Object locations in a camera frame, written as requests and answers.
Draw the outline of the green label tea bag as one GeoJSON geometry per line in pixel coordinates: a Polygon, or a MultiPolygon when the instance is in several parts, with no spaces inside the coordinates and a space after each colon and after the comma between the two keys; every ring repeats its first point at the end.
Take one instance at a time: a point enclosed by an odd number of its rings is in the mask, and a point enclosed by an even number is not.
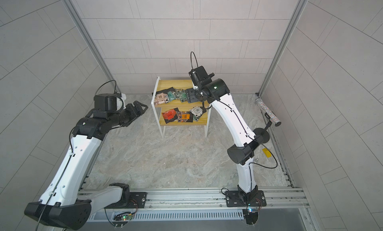
{"type": "Polygon", "coordinates": [[[187,101],[187,93],[184,89],[179,89],[177,91],[178,93],[178,99],[181,101],[181,102],[185,102],[187,101]]]}

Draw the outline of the teal label tea bag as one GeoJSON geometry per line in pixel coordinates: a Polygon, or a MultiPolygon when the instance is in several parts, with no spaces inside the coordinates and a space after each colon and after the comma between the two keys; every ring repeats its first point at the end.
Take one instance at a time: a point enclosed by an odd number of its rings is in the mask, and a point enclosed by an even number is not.
{"type": "Polygon", "coordinates": [[[176,90],[173,87],[165,90],[165,93],[168,95],[168,101],[169,102],[172,102],[173,100],[177,99],[175,92],[176,92],[176,90]]]}

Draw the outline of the pink label tea bag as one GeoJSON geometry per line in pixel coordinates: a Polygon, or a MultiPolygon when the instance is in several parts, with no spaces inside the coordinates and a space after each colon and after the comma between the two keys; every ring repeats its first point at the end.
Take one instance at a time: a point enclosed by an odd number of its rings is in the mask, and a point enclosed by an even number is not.
{"type": "Polygon", "coordinates": [[[155,99],[154,99],[154,105],[155,106],[158,106],[158,105],[161,105],[161,104],[166,104],[166,103],[169,103],[169,102],[170,102],[169,96],[165,92],[156,94],[155,99]]]}

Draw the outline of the floral pattern tea bag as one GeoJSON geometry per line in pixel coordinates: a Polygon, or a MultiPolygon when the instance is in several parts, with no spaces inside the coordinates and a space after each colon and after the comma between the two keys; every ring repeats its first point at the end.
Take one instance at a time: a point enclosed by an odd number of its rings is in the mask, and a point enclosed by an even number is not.
{"type": "Polygon", "coordinates": [[[184,100],[184,91],[182,89],[175,89],[175,97],[179,100],[184,100]]]}

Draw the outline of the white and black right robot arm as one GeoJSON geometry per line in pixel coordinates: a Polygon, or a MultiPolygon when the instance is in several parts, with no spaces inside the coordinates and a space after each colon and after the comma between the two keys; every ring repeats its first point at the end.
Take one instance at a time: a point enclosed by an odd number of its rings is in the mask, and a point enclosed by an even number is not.
{"type": "Polygon", "coordinates": [[[230,159],[236,164],[238,173],[238,194],[235,196],[245,206],[262,207],[262,195],[255,182],[252,165],[254,151],[260,145],[256,134],[248,127],[236,105],[225,82],[221,79],[191,78],[195,96],[198,100],[207,101],[223,119],[232,135],[234,145],[227,150],[230,159]]]}

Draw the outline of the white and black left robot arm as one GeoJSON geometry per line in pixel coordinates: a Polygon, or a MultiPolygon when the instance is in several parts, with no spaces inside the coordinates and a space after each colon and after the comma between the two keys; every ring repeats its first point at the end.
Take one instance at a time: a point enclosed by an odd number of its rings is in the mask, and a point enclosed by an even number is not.
{"type": "Polygon", "coordinates": [[[106,134],[129,126],[147,109],[147,105],[135,101],[120,109],[94,108],[80,119],[69,134],[69,148],[55,177],[39,201],[27,204],[25,216],[44,226],[78,230],[92,214],[109,205],[131,204],[127,184],[113,183],[83,200],[78,198],[78,191],[106,134]]]}

